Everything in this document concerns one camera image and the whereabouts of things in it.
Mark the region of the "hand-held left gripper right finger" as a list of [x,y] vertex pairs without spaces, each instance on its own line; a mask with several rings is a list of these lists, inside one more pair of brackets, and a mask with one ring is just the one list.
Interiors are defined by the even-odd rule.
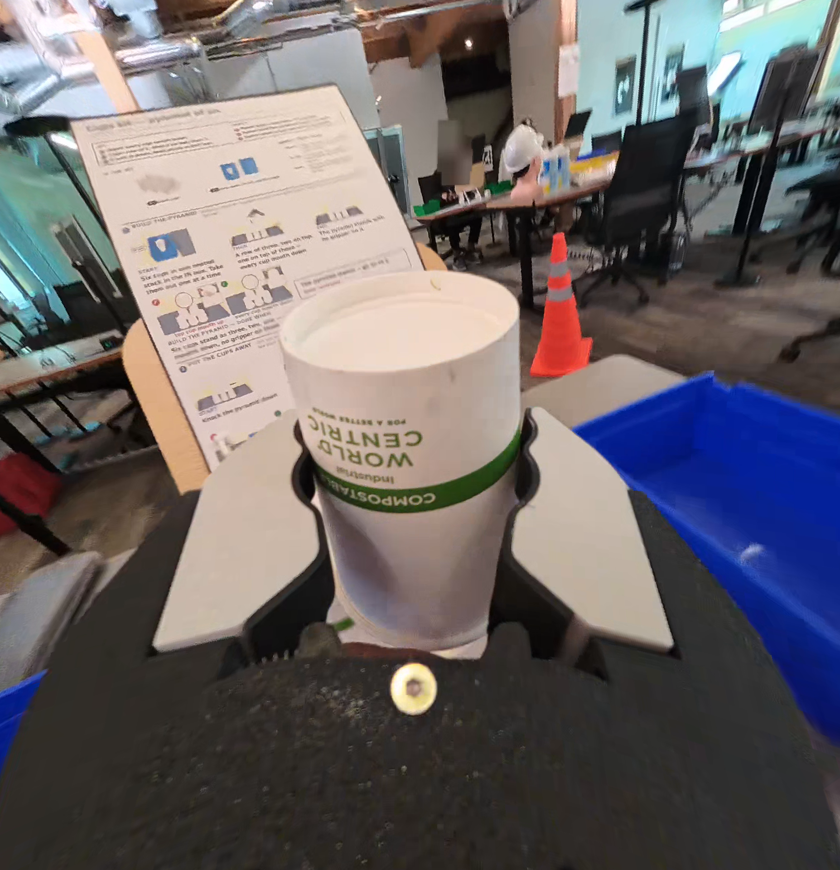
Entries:
[[674,636],[632,495],[595,448],[543,408],[524,413],[517,504],[505,524],[493,626],[575,666],[600,639],[668,654]]

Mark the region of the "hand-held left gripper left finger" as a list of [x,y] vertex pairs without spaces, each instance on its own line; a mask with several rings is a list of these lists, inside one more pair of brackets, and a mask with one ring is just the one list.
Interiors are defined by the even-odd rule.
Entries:
[[157,653],[225,640],[252,660],[274,658],[326,621],[334,576],[297,419],[287,411],[208,476],[154,632]]

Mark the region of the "blue plastic bin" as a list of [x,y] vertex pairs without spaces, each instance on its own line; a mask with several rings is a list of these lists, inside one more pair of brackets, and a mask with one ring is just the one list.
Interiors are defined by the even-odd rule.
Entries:
[[0,691],[0,777],[23,714],[27,711],[47,671]]
[[707,373],[575,431],[665,515],[840,744],[840,418]]

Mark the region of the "orange traffic cone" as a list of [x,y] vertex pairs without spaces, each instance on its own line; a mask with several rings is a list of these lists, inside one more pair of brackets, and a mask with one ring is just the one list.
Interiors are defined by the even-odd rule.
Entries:
[[552,240],[541,337],[531,364],[532,377],[563,377],[589,364],[592,339],[584,336],[573,291],[565,234]]

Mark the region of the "red bag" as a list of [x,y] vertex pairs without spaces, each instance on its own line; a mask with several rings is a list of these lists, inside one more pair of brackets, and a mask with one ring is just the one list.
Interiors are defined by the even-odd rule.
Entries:
[[10,453],[0,459],[0,495],[30,515],[45,518],[61,488],[61,476],[30,457]]

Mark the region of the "wood edged grey table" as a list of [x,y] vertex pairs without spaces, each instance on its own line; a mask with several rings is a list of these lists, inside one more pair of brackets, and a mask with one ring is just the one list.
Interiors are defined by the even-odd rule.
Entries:
[[0,441],[48,473],[65,471],[8,419],[9,412],[51,401],[86,436],[88,429],[62,404],[64,396],[82,393],[85,386],[94,391],[120,389],[130,396],[126,411],[135,408],[135,394],[122,363],[122,343],[97,350],[84,349],[85,343],[81,339],[0,361]]

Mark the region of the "printed instruction sheet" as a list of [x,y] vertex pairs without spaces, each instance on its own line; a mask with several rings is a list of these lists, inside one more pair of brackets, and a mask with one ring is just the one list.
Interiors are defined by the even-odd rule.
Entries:
[[74,119],[70,132],[209,470],[295,407],[278,337],[293,310],[425,268],[335,83]]

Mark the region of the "wooden table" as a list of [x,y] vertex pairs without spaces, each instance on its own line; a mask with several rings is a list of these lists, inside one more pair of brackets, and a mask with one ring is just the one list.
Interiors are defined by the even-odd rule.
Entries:
[[[676,229],[677,221],[683,218],[685,226],[690,226],[690,220],[695,216],[689,212],[686,204],[686,181],[692,177],[703,177],[712,170],[723,167],[730,162],[738,164],[737,177],[741,183],[741,197],[739,213],[748,208],[749,212],[757,210],[756,205],[758,190],[763,178],[772,178],[777,170],[777,164],[770,166],[771,158],[779,161],[786,151],[793,151],[794,157],[790,159],[790,165],[800,165],[806,159],[806,153],[810,142],[819,132],[805,132],[785,136],[780,145],[772,146],[770,143],[761,143],[740,150],[729,150],[710,154],[698,158],[686,160],[685,167],[681,171],[675,185],[675,192],[671,199],[668,227],[671,232]],[[606,194],[612,185],[613,177],[603,177],[599,174],[591,177],[588,181],[571,185],[566,189],[554,193],[536,195],[531,197],[527,193],[519,193],[513,197],[511,193],[500,193],[491,198],[477,198],[469,203],[452,204],[445,208],[439,208],[434,212],[427,213],[426,209],[415,216],[418,223],[427,229],[429,245],[436,249],[436,236],[433,226],[449,219],[462,219],[467,215],[485,213],[515,212],[513,219],[515,229],[509,231],[509,245],[513,256],[519,259],[521,270],[521,293],[520,305],[524,310],[537,311],[536,297],[544,292],[538,290],[534,284],[532,253],[530,243],[530,223],[535,212],[551,209],[567,204],[589,200],[598,194]]]

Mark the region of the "black office chair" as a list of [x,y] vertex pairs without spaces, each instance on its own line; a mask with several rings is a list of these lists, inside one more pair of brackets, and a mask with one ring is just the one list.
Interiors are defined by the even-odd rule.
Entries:
[[623,134],[617,166],[603,192],[601,210],[584,228],[584,241],[602,254],[602,265],[588,271],[575,292],[579,309],[590,295],[609,281],[624,281],[637,292],[637,305],[650,302],[627,253],[643,240],[658,235],[675,215],[680,181],[698,126],[694,108],[645,125],[632,125]]

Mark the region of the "grey panel on stand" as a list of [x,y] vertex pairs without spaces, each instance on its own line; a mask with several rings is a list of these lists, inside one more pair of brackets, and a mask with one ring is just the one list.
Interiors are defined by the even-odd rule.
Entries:
[[394,200],[405,218],[412,216],[410,176],[404,149],[404,131],[401,125],[369,128],[362,131]]

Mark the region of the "black pole floor lamp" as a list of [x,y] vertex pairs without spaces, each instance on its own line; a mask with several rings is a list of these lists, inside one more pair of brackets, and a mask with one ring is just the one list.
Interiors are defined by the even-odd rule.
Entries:
[[65,156],[66,148],[78,150],[74,136],[71,134],[69,119],[65,116],[44,115],[25,116],[3,125],[4,131],[12,137],[22,139],[44,140],[45,145],[56,158],[58,165],[76,189],[79,197],[85,203],[94,220],[100,225],[106,236],[109,230],[103,220],[102,214],[88,188],[77,174],[74,166]]
[[637,58],[637,96],[634,109],[634,126],[641,127],[646,117],[648,103],[651,99],[657,72],[658,33],[661,25],[661,13],[656,7],[665,1],[631,1],[623,6],[623,15],[642,16],[641,46]]

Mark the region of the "silver ceiling air duct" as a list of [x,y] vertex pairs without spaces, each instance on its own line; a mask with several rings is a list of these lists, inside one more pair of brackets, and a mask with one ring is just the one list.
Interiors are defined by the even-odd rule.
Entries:
[[[110,64],[122,78],[166,70],[201,58],[205,49],[195,37],[161,38],[112,50]],[[0,43],[0,113],[31,114],[60,92],[100,81],[98,66],[84,54],[40,53],[28,43]]]

